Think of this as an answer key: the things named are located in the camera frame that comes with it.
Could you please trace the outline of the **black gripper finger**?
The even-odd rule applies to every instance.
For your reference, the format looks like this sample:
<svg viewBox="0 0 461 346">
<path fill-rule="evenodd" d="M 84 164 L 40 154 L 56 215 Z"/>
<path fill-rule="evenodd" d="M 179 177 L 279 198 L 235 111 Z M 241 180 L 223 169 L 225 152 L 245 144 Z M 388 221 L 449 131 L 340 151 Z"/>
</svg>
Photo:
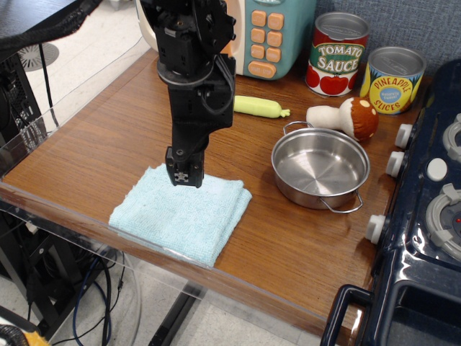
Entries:
<svg viewBox="0 0 461 346">
<path fill-rule="evenodd" d="M 181 185 L 200 188 L 204 179 L 205 152 L 192 154 L 179 164 L 179 183 Z"/>
<path fill-rule="evenodd" d="M 176 180 L 176 163 L 173 157 L 172 147 L 168 146 L 165 154 L 165 165 L 166 171 L 168 173 L 169 179 L 173 185 L 177 185 L 178 181 Z"/>
</svg>

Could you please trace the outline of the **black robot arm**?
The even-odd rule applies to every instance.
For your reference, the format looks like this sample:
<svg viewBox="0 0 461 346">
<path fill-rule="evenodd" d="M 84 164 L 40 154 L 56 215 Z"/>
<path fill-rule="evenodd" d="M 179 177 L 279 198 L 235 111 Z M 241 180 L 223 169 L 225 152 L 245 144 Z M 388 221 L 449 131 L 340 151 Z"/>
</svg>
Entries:
<svg viewBox="0 0 461 346">
<path fill-rule="evenodd" d="M 173 185 L 201 187 L 210 134 L 233 124 L 235 39 L 224 1 L 142 1 L 156 37 L 157 72 L 168 87 L 172 144 L 166 169 Z"/>
</svg>

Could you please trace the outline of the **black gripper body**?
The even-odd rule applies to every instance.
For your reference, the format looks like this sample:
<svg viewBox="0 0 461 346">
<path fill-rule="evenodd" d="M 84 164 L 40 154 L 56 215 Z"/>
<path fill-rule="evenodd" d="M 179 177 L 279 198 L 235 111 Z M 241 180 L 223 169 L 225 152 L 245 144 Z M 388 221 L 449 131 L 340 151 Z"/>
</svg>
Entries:
<svg viewBox="0 0 461 346">
<path fill-rule="evenodd" d="M 232 126 L 236 60 L 219 54 L 192 76 L 174 73 L 162 62 L 157 70 L 168 86 L 171 107 L 172 142 L 166 164 L 193 164 L 202 160 L 211 133 Z"/>
</svg>

